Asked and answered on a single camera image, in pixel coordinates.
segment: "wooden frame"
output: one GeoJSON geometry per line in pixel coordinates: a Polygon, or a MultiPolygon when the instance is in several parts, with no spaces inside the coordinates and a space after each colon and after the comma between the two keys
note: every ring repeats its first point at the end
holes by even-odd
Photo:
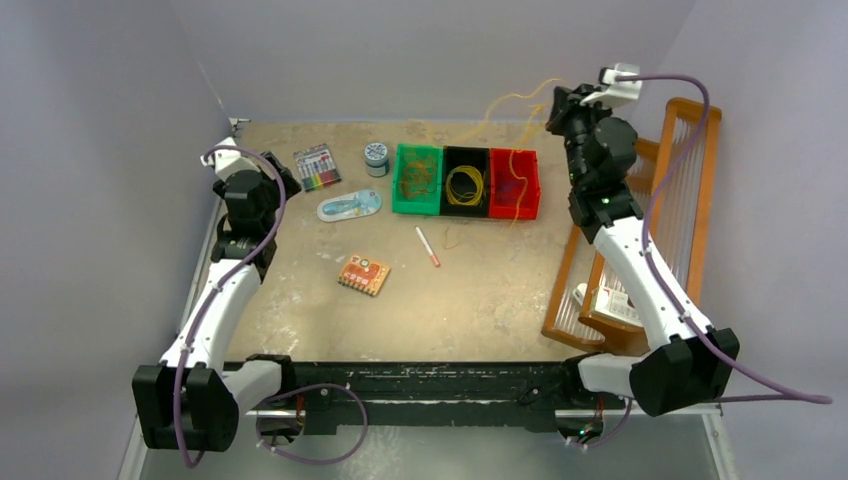
{"type": "MultiPolygon", "coordinates": [[[[632,172],[627,183],[634,194],[642,194],[644,198],[653,193],[669,168],[669,162],[675,147],[675,128],[679,121],[692,126],[697,124],[703,105],[684,98],[674,98],[666,105],[666,115],[663,124],[662,137],[659,143],[639,139],[636,152],[642,159],[641,168],[632,172]]],[[[692,219],[691,253],[688,258],[688,275],[681,284],[686,288],[689,297],[696,305],[700,303],[701,282],[704,271],[707,235],[709,232],[709,213],[712,203],[713,183],[715,177],[715,157],[718,149],[718,129],[721,122],[721,110],[710,108],[703,136],[703,159],[701,161],[700,181],[695,200],[694,219],[692,219]]],[[[654,207],[651,222],[651,234],[656,236],[657,226],[662,218],[663,203],[682,201],[678,198],[665,198],[665,192],[660,194],[654,207]]],[[[595,338],[584,338],[574,332],[557,327],[557,319],[561,309],[566,305],[567,284],[579,242],[585,242],[577,227],[572,227],[571,234],[563,253],[560,270],[554,284],[548,312],[542,326],[542,335],[553,340],[571,345],[584,351],[604,351],[618,355],[638,356],[648,351],[647,338],[644,329],[629,324],[609,320],[591,313],[589,306],[592,294],[601,283],[604,275],[604,259],[595,253],[592,270],[587,279],[586,295],[583,306],[579,310],[578,321],[600,335],[595,338]]]]}

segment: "tabletop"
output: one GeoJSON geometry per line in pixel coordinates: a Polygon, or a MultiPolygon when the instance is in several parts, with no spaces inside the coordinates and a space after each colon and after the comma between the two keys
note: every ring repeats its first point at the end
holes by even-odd
{"type": "Polygon", "coordinates": [[[298,361],[545,361],[582,353],[540,334],[571,228],[562,137],[541,132],[519,144],[523,135],[520,123],[249,123],[240,144],[271,150],[290,168],[294,152],[326,143],[342,181],[300,193],[286,206],[274,262],[244,312],[228,360],[283,353],[298,361]],[[452,143],[461,137],[467,139],[452,143]],[[538,218],[393,213],[391,172],[373,178],[365,169],[363,150],[371,142],[391,152],[399,143],[536,150],[538,218]],[[376,214],[335,223],[316,215],[322,201],[366,188],[383,197],[376,214]],[[415,226],[429,238],[440,268],[415,226]],[[337,283],[352,254],[391,266],[377,296],[337,283]]]}

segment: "table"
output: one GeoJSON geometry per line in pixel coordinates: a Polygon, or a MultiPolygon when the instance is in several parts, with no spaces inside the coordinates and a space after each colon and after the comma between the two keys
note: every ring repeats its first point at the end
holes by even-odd
{"type": "MultiPolygon", "coordinates": [[[[452,139],[475,125],[249,123],[240,144],[271,150],[289,166],[293,152],[327,143],[343,180],[298,194],[286,207],[276,257],[227,359],[261,352],[298,361],[543,361],[582,353],[540,334],[571,227],[561,137],[540,132],[524,145],[537,151],[542,199],[537,220],[512,226],[510,220],[392,213],[391,172],[372,178],[365,171],[362,152],[370,142],[392,151],[398,143],[454,145],[452,139]],[[323,200],[364,188],[383,196],[375,215],[336,223],[316,216],[323,200]],[[441,268],[430,262],[416,225],[441,268]],[[352,253],[392,266],[378,296],[338,285],[352,253]]],[[[514,148],[523,133],[520,123],[489,124],[461,144],[514,148]]]]}

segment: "colored marker set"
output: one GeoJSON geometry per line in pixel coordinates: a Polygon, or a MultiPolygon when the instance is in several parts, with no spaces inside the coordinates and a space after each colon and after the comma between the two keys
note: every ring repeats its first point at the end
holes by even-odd
{"type": "Polygon", "coordinates": [[[300,183],[307,192],[342,181],[326,143],[303,152],[295,152],[294,159],[300,174],[300,183]]]}

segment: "coiled yellow cord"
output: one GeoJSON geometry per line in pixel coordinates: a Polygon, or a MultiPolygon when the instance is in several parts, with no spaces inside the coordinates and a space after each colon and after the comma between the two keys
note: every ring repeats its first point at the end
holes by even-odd
{"type": "Polygon", "coordinates": [[[445,192],[445,196],[448,199],[448,203],[451,205],[465,205],[476,207],[480,205],[483,201],[483,193],[486,191],[483,185],[483,174],[480,173],[480,170],[470,166],[470,165],[460,165],[448,173],[448,178],[445,180],[447,184],[447,191],[445,192]],[[457,193],[453,188],[453,176],[457,173],[463,173],[468,175],[468,178],[474,182],[474,186],[477,187],[475,192],[465,192],[465,193],[457,193]]]}

